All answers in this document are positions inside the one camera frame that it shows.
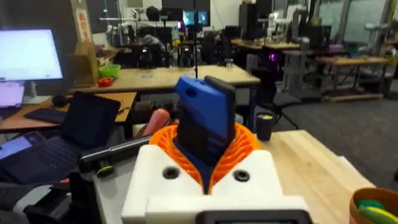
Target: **red object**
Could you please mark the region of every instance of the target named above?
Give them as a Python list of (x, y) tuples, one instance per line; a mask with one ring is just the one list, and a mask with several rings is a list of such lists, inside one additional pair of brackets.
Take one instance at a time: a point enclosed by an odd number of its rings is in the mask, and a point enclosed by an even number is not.
[(108, 87), (111, 86), (113, 82), (113, 78), (106, 77), (98, 80), (98, 86), (99, 87)]
[(142, 135), (153, 134), (163, 127), (163, 125), (170, 119), (170, 113), (165, 109), (157, 109), (152, 113), (149, 123)]

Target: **cup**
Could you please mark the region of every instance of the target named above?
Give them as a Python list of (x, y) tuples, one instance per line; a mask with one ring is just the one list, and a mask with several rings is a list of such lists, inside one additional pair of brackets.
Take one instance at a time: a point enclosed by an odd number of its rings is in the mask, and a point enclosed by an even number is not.
[(261, 141), (269, 141), (272, 127), (275, 122), (275, 114), (271, 111), (260, 112), (256, 115), (257, 138)]

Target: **laptop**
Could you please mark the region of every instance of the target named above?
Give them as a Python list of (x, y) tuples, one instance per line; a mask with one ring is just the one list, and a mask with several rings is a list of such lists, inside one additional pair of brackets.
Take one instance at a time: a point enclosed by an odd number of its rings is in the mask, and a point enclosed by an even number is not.
[(76, 92), (60, 135), (1, 159), (0, 169), (20, 184), (66, 178), (83, 151), (107, 144), (119, 108), (119, 101)]
[(0, 82), (0, 121), (21, 109), (24, 91), (24, 82)]

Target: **orange 3d-printed part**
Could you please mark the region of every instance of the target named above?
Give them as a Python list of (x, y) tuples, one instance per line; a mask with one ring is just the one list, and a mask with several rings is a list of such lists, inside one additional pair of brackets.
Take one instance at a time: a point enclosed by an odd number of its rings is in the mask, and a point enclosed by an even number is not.
[[(211, 188), (221, 180), (236, 164), (239, 164), (253, 150), (260, 149), (260, 144), (255, 135), (246, 127), (235, 124), (236, 135), (218, 161), (210, 179), (209, 194)], [(198, 184), (203, 187), (202, 179), (196, 167), (174, 145), (177, 137), (177, 125), (167, 126), (157, 131), (149, 141), (149, 144), (158, 145), (170, 158), (183, 168)]]

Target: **computer tower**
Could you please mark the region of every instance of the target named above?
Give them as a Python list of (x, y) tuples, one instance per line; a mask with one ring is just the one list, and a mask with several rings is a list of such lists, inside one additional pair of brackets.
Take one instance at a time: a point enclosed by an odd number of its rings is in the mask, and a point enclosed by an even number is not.
[(254, 40), (256, 24), (256, 4), (242, 3), (239, 6), (239, 26), (242, 27), (242, 38), (244, 40)]
[(299, 29), (299, 37), (310, 39), (310, 49), (324, 50), (329, 47), (331, 26), (305, 24)]
[(258, 18), (268, 18), (272, 13), (272, 0), (257, 0), (256, 8)]

